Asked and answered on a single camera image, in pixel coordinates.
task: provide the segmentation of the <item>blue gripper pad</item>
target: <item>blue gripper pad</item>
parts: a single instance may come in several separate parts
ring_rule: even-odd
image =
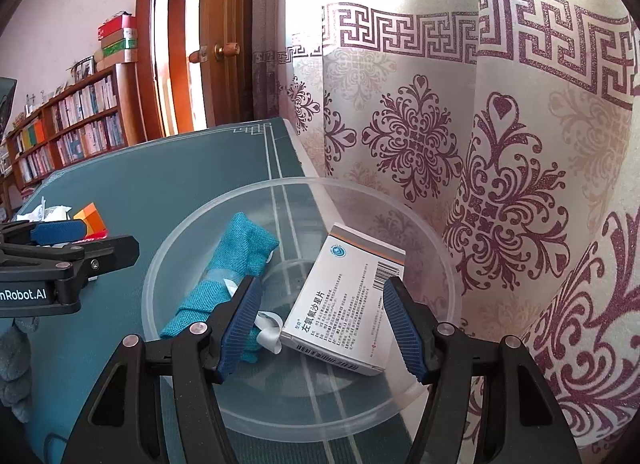
[[[39,223],[31,230],[31,241],[39,246],[52,246],[82,240],[85,235],[86,224],[83,221],[59,220]]]
[[[249,331],[254,325],[261,300],[262,284],[259,279],[254,278],[222,336],[218,372],[223,380],[238,368],[238,362],[244,351]]]
[[[422,340],[418,336],[414,322],[411,321],[406,313],[406,309],[391,281],[385,282],[382,298],[385,304],[386,316],[391,324],[391,329],[394,331],[406,369],[422,383],[429,374],[424,364]]]

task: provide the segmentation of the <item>blue towel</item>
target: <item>blue towel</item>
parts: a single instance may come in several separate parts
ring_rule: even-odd
[[[236,213],[207,264],[205,279],[182,301],[160,337],[172,338],[192,323],[206,321],[217,304],[231,299],[223,278],[239,284],[245,275],[261,276],[267,258],[278,244],[273,235],[251,222],[244,213]],[[242,354],[243,361],[258,361],[255,352],[260,349],[256,341],[259,333],[257,327],[252,328]]]

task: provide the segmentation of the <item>door knob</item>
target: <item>door knob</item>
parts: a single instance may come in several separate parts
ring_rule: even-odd
[[[225,56],[238,56],[240,54],[240,44],[237,42],[227,42],[224,46],[216,44],[213,48],[216,60],[221,62]]]

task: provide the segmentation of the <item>teal tablecloth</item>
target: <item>teal tablecloth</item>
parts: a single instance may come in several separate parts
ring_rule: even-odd
[[[270,178],[304,175],[281,119],[218,127],[144,143],[55,173],[41,197],[73,212],[94,202],[111,235],[140,243],[134,267],[99,277],[81,293],[82,309],[43,317],[31,336],[33,412],[28,439],[43,455],[49,433],[68,436],[87,395],[122,338],[142,333],[140,298],[147,268],[165,237],[191,212],[229,190]],[[172,393],[164,384],[163,411]],[[182,462],[175,423],[166,419],[172,462]],[[241,463],[402,463],[411,444],[401,418],[349,439],[286,444],[230,432]],[[63,444],[52,443],[52,463]]]

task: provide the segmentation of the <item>screw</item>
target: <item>screw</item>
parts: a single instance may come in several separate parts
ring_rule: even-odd
[[[438,325],[438,332],[443,336],[451,336],[456,331],[456,328],[450,323],[440,323]]]
[[[207,332],[207,324],[203,321],[192,323],[189,327],[189,332],[191,332],[191,334],[202,334],[204,332]]]
[[[124,336],[122,344],[126,347],[134,347],[135,345],[137,345],[139,339],[140,338],[138,338],[138,336],[136,336],[135,334],[129,334],[128,336]]]
[[[516,336],[507,336],[504,339],[504,344],[507,345],[509,348],[516,349],[520,346],[521,341],[518,338],[516,338]]]

